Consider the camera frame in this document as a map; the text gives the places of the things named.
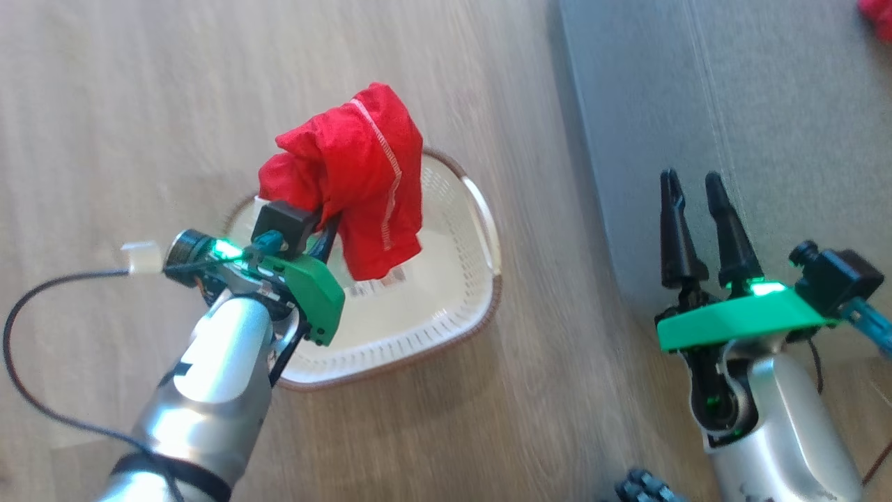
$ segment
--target laundry basket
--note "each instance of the laundry basket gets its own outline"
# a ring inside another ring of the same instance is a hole
[[[298,345],[279,385],[320,389],[411,364],[476,334],[501,293],[499,237],[480,190],[450,157],[426,148],[422,251],[381,280],[353,280],[336,239],[328,267],[346,293],[329,347]],[[245,204],[228,236],[250,239],[259,207]]]

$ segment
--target red garment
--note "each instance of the red garment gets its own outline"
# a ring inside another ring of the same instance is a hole
[[[422,138],[389,86],[373,83],[276,144],[285,152],[260,167],[260,197],[321,206],[323,224],[340,213],[353,279],[380,279],[421,251]]]
[[[873,22],[877,38],[892,42],[892,0],[858,0],[858,9]]]

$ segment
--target gray fabric cushion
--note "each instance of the gray fabric cushion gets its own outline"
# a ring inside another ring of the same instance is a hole
[[[658,174],[675,168],[717,290],[703,179],[722,174],[769,277],[812,238],[892,273],[892,50],[855,0],[564,0],[615,276],[643,322],[659,284]],[[874,296],[892,314],[892,285]],[[844,356],[873,354],[851,332]],[[848,343],[854,337],[861,343]]]

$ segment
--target green led light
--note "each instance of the green led light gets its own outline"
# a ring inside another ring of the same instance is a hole
[[[242,255],[242,249],[237,246],[234,246],[223,239],[217,239],[214,242],[214,248],[211,250],[214,255],[219,256],[220,258],[237,258]]]
[[[763,297],[769,293],[783,291],[787,287],[780,282],[756,282],[749,285],[749,290],[757,297]]]

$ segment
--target basket rim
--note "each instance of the basket rim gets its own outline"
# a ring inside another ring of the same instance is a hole
[[[424,146],[422,150],[422,154],[428,157],[433,158],[434,160],[439,161],[443,165],[445,165],[449,170],[455,174],[457,178],[460,180],[468,179],[467,173],[465,169],[461,167],[461,165],[451,156],[445,154],[443,151],[438,150],[436,148],[432,148],[429,146]],[[227,215],[226,219],[223,222],[223,230],[224,235],[227,235],[233,228],[235,223],[236,216],[242,212],[245,207],[249,204],[253,203],[254,197],[257,196],[257,193],[251,194],[241,201],[233,210]],[[486,311],[483,313],[480,321],[468,328],[465,332],[452,337],[451,339],[444,340],[442,343],[429,347],[420,352],[416,352],[415,354],[407,357],[403,357],[402,359],[398,359],[396,361],[391,361],[387,364],[381,364],[379,366],[375,366],[373,368],[368,368],[361,372],[355,372],[347,375],[343,375],[340,377],[336,377],[330,380],[324,381],[315,381],[315,382],[299,382],[299,381],[290,381],[285,378],[283,375],[279,381],[277,382],[277,387],[282,389],[297,391],[297,392],[312,392],[315,390],[321,389],[329,389],[332,387],[338,387],[347,383],[351,383],[354,381],[365,380],[367,378],[371,378],[374,376],[378,376],[388,372],[395,372],[399,369],[402,369],[411,364],[419,363],[429,357],[436,356],[440,354],[443,350],[446,350],[450,347],[455,347],[459,343],[471,339],[474,335],[480,333],[480,331],[484,330],[490,323],[492,317],[495,315],[496,310],[498,309],[501,303],[502,296],[502,276],[501,269],[492,271],[492,293],[489,298],[489,303],[486,306]]]

